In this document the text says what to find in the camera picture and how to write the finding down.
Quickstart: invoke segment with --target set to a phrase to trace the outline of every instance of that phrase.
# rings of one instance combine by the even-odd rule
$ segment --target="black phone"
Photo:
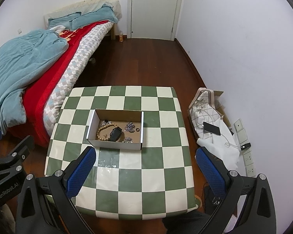
[[[210,132],[212,134],[220,135],[220,129],[217,126],[203,122],[204,131]]]

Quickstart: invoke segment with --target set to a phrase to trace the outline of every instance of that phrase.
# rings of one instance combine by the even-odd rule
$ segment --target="green and white tablecloth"
[[[170,87],[74,88],[55,124],[45,174],[64,170],[89,146],[94,109],[144,111],[141,151],[96,148],[96,162],[73,203],[81,213],[114,219],[153,219],[197,208],[188,139]]]

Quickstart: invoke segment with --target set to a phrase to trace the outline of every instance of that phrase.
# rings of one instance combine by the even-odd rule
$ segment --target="person's leg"
[[[166,234],[198,234],[209,218],[209,215],[193,210],[179,216],[163,218],[162,221],[167,229]]]

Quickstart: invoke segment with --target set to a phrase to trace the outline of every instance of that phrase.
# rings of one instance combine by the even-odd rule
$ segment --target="teal blanket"
[[[22,95],[67,50],[52,30],[34,30],[0,47],[0,130],[26,123]]]

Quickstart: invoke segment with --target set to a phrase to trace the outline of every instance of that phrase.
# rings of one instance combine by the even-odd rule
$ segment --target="blue gripper pad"
[[[68,198],[77,196],[95,161],[96,151],[93,147],[91,147],[86,156],[84,156],[72,175],[67,180],[66,194]]]
[[[216,167],[213,165],[213,163],[210,161],[208,156],[203,152],[201,148],[197,149],[195,158],[197,161],[197,165],[202,171],[215,196],[224,199],[227,194],[227,190],[225,181],[221,174],[218,172]]]

